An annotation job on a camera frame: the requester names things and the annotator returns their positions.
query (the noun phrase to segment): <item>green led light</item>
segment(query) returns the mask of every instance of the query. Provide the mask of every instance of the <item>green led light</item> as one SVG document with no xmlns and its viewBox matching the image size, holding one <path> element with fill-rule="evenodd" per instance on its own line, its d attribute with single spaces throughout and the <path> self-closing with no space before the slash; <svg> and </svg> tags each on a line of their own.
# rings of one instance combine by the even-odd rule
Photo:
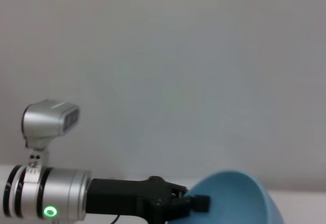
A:
<svg viewBox="0 0 326 224">
<path fill-rule="evenodd" d="M 46 215 L 47 217 L 55 217 L 57 213 L 57 209 L 53 206 L 48 206 L 44 209 L 44 215 Z"/>
</svg>

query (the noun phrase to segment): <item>blue bowl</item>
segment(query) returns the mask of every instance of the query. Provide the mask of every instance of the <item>blue bowl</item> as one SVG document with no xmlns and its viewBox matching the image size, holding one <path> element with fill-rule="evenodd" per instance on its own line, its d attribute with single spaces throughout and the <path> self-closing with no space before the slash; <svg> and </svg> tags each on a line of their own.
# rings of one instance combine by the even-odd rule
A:
<svg viewBox="0 0 326 224">
<path fill-rule="evenodd" d="M 209 213 L 191 212 L 169 224 L 283 224 L 283 219 L 260 182 L 247 173 L 214 174 L 186 195 L 209 195 Z"/>
</svg>

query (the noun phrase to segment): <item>white wall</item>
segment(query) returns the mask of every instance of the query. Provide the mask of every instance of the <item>white wall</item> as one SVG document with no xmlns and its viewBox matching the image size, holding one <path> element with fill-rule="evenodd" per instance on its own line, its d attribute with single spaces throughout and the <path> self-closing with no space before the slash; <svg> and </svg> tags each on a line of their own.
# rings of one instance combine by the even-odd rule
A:
<svg viewBox="0 0 326 224">
<path fill-rule="evenodd" d="M 325 1 L 0 0 L 0 160 L 51 97 L 82 107 L 54 166 L 324 188 Z"/>
</svg>

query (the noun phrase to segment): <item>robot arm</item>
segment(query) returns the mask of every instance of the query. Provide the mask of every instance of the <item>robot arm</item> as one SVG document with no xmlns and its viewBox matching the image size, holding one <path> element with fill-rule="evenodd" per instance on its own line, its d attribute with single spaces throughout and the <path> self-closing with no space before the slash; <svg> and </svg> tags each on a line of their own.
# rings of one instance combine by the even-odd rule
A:
<svg viewBox="0 0 326 224">
<path fill-rule="evenodd" d="M 186 187 L 161 177 L 145 181 L 93 179 L 88 171 L 47 166 L 47 146 L 73 128 L 79 107 L 44 100 L 26 108 L 22 133 L 32 149 L 28 166 L 0 166 L 0 216 L 84 220 L 86 213 L 132 215 L 149 224 L 208 212 L 208 196 L 185 196 Z"/>
</svg>

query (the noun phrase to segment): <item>metal cylinder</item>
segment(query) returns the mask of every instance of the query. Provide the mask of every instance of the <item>metal cylinder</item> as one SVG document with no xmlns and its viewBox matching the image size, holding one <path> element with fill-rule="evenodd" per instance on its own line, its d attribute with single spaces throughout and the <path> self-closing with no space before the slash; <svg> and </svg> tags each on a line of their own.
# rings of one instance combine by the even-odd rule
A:
<svg viewBox="0 0 326 224">
<path fill-rule="evenodd" d="M 84 220 L 89 183 L 89 172 L 52 169 L 44 187 L 43 217 Z"/>
<path fill-rule="evenodd" d="M 0 165 L 0 217 L 84 220 L 89 171 L 42 168 L 24 181 L 26 166 Z"/>
</svg>

